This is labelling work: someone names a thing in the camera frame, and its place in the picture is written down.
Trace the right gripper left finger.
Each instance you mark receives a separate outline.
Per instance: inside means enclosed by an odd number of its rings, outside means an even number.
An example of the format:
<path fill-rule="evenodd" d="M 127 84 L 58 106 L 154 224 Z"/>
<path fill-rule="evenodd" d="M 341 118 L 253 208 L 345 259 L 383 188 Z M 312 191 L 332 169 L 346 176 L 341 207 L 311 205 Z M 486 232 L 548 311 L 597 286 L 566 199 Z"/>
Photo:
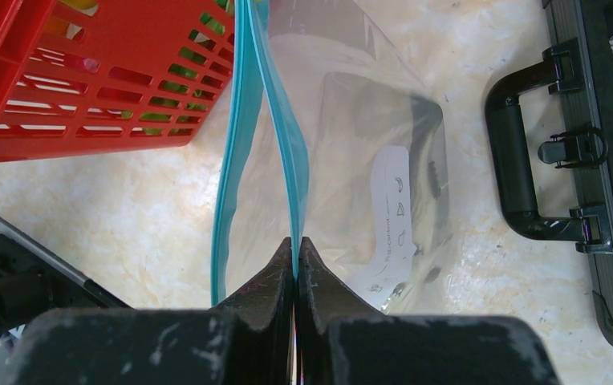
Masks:
<path fill-rule="evenodd" d="M 6 384 L 288 384 L 290 240 L 208 310 L 61 309 L 37 317 Z"/>

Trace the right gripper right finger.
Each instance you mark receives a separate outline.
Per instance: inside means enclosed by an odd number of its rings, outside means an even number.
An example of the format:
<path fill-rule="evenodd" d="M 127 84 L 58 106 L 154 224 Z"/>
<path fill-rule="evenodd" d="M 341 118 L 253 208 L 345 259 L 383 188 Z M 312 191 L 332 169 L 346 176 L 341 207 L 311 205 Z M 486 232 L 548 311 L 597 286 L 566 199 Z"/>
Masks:
<path fill-rule="evenodd" d="M 303 384 L 556 384 L 542 340 L 517 318 L 386 315 L 304 238 L 296 300 Z"/>

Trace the clear zip top bag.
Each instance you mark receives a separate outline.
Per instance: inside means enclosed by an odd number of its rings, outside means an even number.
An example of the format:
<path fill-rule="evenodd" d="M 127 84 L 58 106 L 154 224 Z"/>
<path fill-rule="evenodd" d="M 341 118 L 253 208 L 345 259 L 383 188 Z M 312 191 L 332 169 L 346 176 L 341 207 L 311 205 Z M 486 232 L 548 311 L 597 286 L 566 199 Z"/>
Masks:
<path fill-rule="evenodd" d="M 212 303 L 307 237 L 377 310 L 444 312 L 444 117 L 420 78 L 353 1 L 239 1 L 235 22 Z"/>

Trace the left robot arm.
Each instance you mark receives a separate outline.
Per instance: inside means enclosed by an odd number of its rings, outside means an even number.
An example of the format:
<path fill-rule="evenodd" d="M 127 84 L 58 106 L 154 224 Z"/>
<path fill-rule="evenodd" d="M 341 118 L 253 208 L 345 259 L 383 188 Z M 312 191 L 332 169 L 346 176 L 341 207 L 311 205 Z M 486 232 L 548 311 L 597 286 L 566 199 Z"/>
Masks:
<path fill-rule="evenodd" d="M 0 341 L 56 308 L 127 303 L 0 217 Z"/>

